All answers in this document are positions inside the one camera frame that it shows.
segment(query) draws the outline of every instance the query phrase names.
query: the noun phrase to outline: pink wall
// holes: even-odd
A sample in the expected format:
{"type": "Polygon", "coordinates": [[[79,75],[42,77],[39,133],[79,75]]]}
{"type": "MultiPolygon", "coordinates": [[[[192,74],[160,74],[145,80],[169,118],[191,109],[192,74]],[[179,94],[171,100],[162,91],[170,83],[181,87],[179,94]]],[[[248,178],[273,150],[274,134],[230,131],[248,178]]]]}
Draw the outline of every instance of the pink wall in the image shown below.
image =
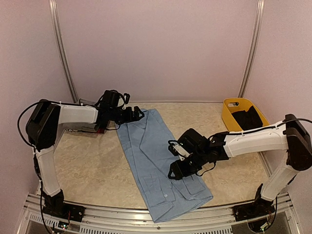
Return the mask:
{"type": "MultiPolygon", "coordinates": [[[[312,119],[312,3],[267,0],[246,98],[273,123],[285,114],[312,119]]],[[[312,135],[312,125],[304,124],[312,135]]],[[[282,154],[267,155],[274,169],[282,154]]],[[[303,233],[311,232],[312,169],[288,187],[303,233]]]]}
{"type": "Polygon", "coordinates": [[[238,95],[254,26],[250,0],[62,0],[58,14],[81,98],[139,101],[238,95]]]}
{"type": "Polygon", "coordinates": [[[71,99],[48,1],[1,0],[0,22],[0,233],[12,234],[27,194],[39,184],[32,151],[18,135],[18,116],[41,98],[71,99]]]}

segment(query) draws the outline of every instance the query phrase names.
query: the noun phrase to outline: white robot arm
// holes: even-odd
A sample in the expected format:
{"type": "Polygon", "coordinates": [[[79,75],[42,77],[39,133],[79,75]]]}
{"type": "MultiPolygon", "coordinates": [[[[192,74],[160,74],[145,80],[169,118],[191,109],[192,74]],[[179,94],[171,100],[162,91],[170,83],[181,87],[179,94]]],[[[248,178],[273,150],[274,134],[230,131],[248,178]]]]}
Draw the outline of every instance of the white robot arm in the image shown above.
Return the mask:
{"type": "Polygon", "coordinates": [[[180,160],[170,166],[168,177],[182,179],[197,174],[206,163],[216,164],[242,154],[269,150],[285,150],[285,156],[267,182],[261,184],[251,204],[234,207],[237,221],[274,212],[272,203],[281,190],[300,172],[312,166],[309,133],[294,115],[284,121],[241,132],[222,132],[205,138],[194,129],[187,130],[177,141],[171,140],[169,150],[180,160]]]}
{"type": "Polygon", "coordinates": [[[94,105],[62,104],[48,100],[37,103],[26,124],[26,133],[29,140],[27,143],[34,148],[35,170],[42,181],[44,213],[66,219],[71,214],[71,220],[81,221],[84,211],[82,206],[63,202],[64,195],[57,180],[53,159],[58,126],[87,124],[93,127],[94,132],[104,133],[109,121],[118,125],[138,121],[144,114],[137,106],[134,110],[131,107],[125,108],[129,98],[129,94],[106,90],[94,105]]]}

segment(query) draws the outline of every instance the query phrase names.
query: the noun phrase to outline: yellow bin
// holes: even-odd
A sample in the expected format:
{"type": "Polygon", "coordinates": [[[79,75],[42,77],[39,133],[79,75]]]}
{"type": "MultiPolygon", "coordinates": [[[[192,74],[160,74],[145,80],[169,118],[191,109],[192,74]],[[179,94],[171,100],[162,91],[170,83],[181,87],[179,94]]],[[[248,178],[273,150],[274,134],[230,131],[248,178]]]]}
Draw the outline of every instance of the yellow bin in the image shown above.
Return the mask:
{"type": "Polygon", "coordinates": [[[248,111],[252,106],[254,106],[255,110],[258,112],[263,126],[270,125],[261,111],[259,111],[259,109],[248,99],[239,97],[227,98],[223,101],[222,120],[230,132],[239,132],[243,130],[232,116],[232,113],[236,111],[248,111]]]}

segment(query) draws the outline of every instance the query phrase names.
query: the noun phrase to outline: beige floor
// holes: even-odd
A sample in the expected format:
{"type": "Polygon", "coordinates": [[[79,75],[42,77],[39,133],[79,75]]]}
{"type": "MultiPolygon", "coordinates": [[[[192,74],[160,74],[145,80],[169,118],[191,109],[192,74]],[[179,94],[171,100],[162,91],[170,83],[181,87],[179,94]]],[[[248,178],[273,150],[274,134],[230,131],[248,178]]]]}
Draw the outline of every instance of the beige floor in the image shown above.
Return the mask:
{"type": "MultiPolygon", "coordinates": [[[[140,108],[156,108],[175,138],[194,128],[208,137],[226,131],[221,104],[138,103],[140,108]]],[[[146,208],[124,156],[117,133],[63,134],[55,151],[55,166],[65,199],[92,205],[146,208]]],[[[203,176],[214,195],[205,206],[253,199],[267,175],[258,154],[219,161],[203,176]]]]}

